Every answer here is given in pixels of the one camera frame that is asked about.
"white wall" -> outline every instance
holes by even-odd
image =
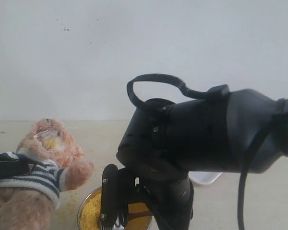
[[[288,97],[288,0],[0,0],[0,120],[129,119],[150,72]]]

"table surface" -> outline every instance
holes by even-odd
[[[101,185],[109,163],[122,165],[115,154],[127,127],[126,121],[65,122],[96,171],[83,187],[61,193],[61,206],[51,230],[77,230],[80,203]],[[0,122],[0,152],[13,151],[30,130],[32,122]],[[237,230],[238,174],[223,173],[214,183],[195,186],[194,217],[190,230]],[[288,230],[288,158],[279,159],[267,172],[249,175],[245,194],[246,230]],[[151,230],[157,230],[155,221]]]

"striped sweater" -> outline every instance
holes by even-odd
[[[5,152],[3,155],[17,160],[27,157],[14,152]],[[28,175],[1,179],[0,188],[30,188],[40,191],[53,201],[57,209],[60,207],[60,192],[66,191],[65,176],[68,169],[59,168],[52,160],[39,163],[40,165],[35,165]]]

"teddy bear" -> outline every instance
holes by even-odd
[[[0,230],[48,230],[60,192],[75,190],[94,172],[64,124],[41,119],[19,143],[14,159],[30,159],[30,173],[0,180]]]

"white plate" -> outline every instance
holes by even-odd
[[[189,172],[189,178],[196,184],[212,184],[222,173],[220,172]]]

